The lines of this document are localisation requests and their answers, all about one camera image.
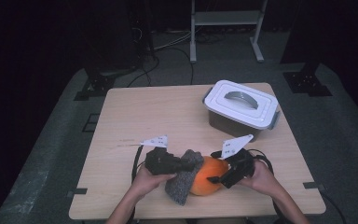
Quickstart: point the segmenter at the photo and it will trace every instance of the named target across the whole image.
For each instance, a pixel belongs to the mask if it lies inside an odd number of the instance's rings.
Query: human arm
[[[296,224],[310,223],[264,162],[255,160],[254,175],[242,179],[238,184],[270,196],[283,215],[292,222]]]
[[[135,205],[143,199],[147,193],[158,187],[161,182],[173,177],[175,177],[175,175],[152,175],[146,167],[142,165],[130,188],[107,219],[106,224],[126,223]]]

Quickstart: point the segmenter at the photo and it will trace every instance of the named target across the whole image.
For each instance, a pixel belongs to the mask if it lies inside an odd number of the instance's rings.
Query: white plastic container
[[[211,126],[235,137],[252,134],[253,141],[261,131],[272,130],[280,115],[274,96],[227,80],[218,81],[203,103]]]

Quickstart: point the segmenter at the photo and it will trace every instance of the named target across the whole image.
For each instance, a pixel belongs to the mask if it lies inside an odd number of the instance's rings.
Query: container lid
[[[274,96],[227,80],[218,81],[204,103],[214,113],[259,130],[273,125],[278,106]]]

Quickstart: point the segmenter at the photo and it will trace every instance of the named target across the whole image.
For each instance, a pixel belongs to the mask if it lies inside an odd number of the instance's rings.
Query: white shelf
[[[195,25],[257,24],[259,14],[259,10],[196,12]]]

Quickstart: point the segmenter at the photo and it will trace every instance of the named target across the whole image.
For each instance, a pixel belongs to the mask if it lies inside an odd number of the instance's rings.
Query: human hand
[[[255,160],[254,175],[247,176],[246,178],[240,180],[238,184],[271,197],[281,193],[282,190],[285,191],[267,165],[260,160]]]
[[[171,178],[174,178],[174,175],[152,175],[147,168],[142,165],[136,175],[135,179],[130,186],[129,191],[137,195],[138,197],[143,198],[147,193],[157,188],[158,185],[167,181]]]

